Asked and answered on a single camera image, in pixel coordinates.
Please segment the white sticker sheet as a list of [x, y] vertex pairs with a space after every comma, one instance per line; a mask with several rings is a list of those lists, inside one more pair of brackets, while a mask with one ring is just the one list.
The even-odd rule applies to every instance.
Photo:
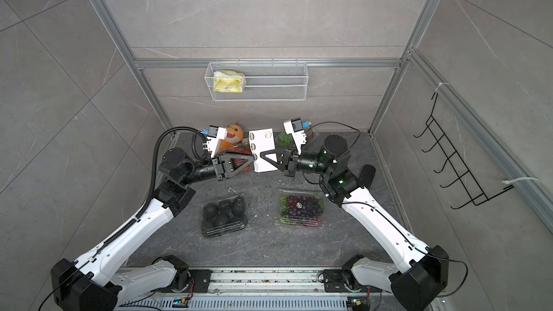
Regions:
[[250, 150], [254, 156], [254, 171], [260, 172], [260, 152], [275, 149], [274, 132], [272, 128], [249, 131]]

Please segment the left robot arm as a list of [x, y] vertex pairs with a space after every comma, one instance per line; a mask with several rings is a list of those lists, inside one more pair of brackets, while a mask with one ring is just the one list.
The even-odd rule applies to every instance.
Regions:
[[52, 268], [56, 305], [62, 310], [113, 310], [150, 291], [181, 292], [190, 288], [188, 265], [173, 255], [124, 275], [118, 270], [149, 237], [185, 209], [195, 194], [192, 183], [229, 179], [254, 160], [253, 155], [230, 152], [203, 166], [181, 148], [168, 150], [158, 166], [167, 180], [156, 186], [141, 209], [75, 261], [62, 259]]

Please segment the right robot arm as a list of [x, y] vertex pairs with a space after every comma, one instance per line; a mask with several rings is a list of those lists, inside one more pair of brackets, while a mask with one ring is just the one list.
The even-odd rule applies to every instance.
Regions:
[[329, 201], [355, 218], [392, 259], [392, 264], [355, 256], [342, 267], [344, 285], [351, 291], [376, 287], [392, 293], [406, 310], [424, 310], [445, 289], [449, 256], [440, 246], [430, 248], [392, 217], [372, 196], [370, 188], [348, 168], [346, 139], [329, 135], [318, 152], [303, 148], [276, 149], [274, 139], [249, 134], [256, 161], [265, 161], [288, 177], [316, 174]]

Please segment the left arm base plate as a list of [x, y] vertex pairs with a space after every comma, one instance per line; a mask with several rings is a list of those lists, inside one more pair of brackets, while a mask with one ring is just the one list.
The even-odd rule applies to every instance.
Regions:
[[210, 269], [192, 269], [188, 272], [190, 277], [184, 291], [190, 291], [192, 285], [194, 285], [193, 293], [195, 295], [197, 293], [207, 293], [213, 271]]

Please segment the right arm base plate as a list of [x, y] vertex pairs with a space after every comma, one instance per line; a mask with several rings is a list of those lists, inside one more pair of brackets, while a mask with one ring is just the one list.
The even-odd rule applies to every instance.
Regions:
[[367, 293], [381, 292], [380, 288], [373, 286], [362, 286], [354, 279], [353, 275], [341, 269], [324, 269], [317, 276], [317, 281], [324, 285], [325, 292], [350, 292]]

